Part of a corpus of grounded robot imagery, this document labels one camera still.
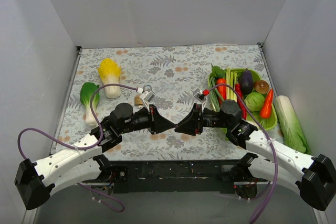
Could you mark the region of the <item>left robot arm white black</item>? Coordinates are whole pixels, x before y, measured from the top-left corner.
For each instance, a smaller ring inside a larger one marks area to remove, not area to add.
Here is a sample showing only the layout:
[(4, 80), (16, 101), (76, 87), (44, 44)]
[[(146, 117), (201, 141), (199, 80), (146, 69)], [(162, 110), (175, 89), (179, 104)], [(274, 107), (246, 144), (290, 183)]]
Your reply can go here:
[(154, 105), (134, 112), (128, 103), (120, 103), (99, 127), (82, 139), (48, 157), (19, 164), (15, 186), (27, 210), (43, 205), (54, 193), (87, 180), (108, 181), (114, 174), (104, 152), (122, 142), (122, 134), (149, 130), (151, 134), (174, 128)]

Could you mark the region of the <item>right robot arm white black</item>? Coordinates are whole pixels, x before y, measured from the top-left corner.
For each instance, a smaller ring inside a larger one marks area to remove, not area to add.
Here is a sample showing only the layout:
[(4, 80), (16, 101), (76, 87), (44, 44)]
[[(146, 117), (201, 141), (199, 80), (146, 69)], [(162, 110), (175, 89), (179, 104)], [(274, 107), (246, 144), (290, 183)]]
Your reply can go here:
[(277, 182), (298, 193), (309, 206), (325, 211), (334, 198), (335, 167), (331, 159), (322, 154), (310, 156), (267, 140), (265, 133), (242, 118), (237, 102), (224, 101), (219, 112), (196, 103), (175, 131), (197, 135), (204, 127), (226, 128), (229, 141), (249, 151), (251, 157), (246, 156), (246, 162), (237, 168), (242, 180), (273, 180), (277, 167)]

